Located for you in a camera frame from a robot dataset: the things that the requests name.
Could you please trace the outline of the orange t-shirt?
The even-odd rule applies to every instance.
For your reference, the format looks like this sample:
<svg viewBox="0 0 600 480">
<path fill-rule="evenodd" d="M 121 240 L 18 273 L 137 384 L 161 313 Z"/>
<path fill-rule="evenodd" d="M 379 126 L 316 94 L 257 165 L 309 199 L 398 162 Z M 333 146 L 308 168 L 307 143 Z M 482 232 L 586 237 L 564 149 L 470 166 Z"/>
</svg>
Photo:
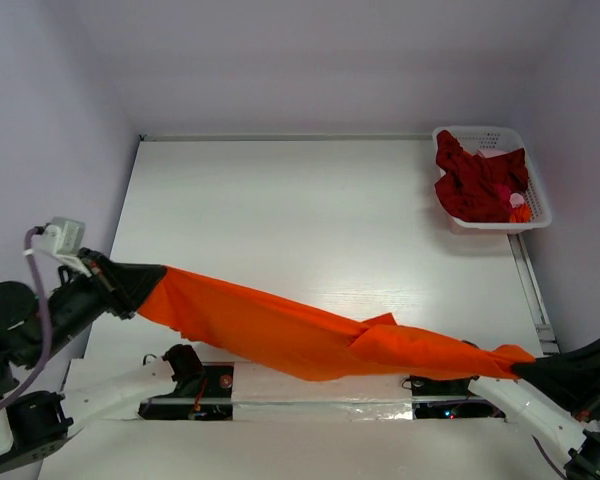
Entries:
<svg viewBox="0 0 600 480">
<path fill-rule="evenodd" d="M 483 350 L 400 325 L 390 313 L 356 321 L 172 267 L 138 312 L 187 340 L 307 381 L 384 374 L 514 379 L 515 365 L 536 361 L 517 345 Z"/>
</svg>

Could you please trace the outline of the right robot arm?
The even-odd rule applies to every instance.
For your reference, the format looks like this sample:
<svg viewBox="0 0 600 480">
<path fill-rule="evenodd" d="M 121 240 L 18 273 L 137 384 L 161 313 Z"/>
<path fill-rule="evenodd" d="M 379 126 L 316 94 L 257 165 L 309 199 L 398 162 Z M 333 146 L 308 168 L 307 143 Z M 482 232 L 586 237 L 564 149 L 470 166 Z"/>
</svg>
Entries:
<svg viewBox="0 0 600 480">
<path fill-rule="evenodd" d="M 578 350 L 518 363 L 516 380 L 478 377 L 455 358 L 440 368 L 450 391 L 466 389 L 531 435 L 567 479 L 600 479 L 600 338 Z"/>
</svg>

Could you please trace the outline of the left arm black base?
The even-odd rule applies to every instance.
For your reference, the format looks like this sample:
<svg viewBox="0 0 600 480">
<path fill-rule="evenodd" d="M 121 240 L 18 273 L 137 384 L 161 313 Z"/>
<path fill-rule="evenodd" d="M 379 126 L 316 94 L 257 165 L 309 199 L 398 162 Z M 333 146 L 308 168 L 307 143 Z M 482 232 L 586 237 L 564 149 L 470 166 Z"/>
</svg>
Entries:
<svg viewBox="0 0 600 480">
<path fill-rule="evenodd" d="M 159 421 L 229 421 L 233 418 L 234 364 L 208 364 L 192 390 L 177 387 L 173 393 L 144 400 L 138 415 Z"/>
</svg>

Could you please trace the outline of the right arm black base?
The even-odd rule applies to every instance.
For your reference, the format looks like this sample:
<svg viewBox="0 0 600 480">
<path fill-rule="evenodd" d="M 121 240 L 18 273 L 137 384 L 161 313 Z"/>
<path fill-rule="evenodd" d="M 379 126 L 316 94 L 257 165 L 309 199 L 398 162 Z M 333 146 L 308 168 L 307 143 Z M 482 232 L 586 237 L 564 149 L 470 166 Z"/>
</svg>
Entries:
<svg viewBox="0 0 600 480">
<path fill-rule="evenodd" d="M 410 376 L 402 380 L 401 387 L 411 393 L 413 415 L 418 420 L 505 419 L 500 409 L 469 392 L 469 382 Z"/>
</svg>

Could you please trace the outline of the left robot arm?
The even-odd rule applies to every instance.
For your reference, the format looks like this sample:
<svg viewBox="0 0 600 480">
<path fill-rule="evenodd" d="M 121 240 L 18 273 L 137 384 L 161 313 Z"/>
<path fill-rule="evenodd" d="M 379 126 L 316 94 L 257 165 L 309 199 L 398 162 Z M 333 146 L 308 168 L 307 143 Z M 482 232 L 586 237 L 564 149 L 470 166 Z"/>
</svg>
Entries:
<svg viewBox="0 0 600 480">
<path fill-rule="evenodd" d="M 128 373 L 92 387 L 32 391 L 46 363 L 105 313 L 129 319 L 165 279 L 162 265 L 124 264 L 83 248 L 84 272 L 63 265 L 51 296 L 0 282 L 0 474 L 43 460 L 89 423 L 154 397 L 190 397 L 204 369 L 192 347 L 176 345 Z"/>
</svg>

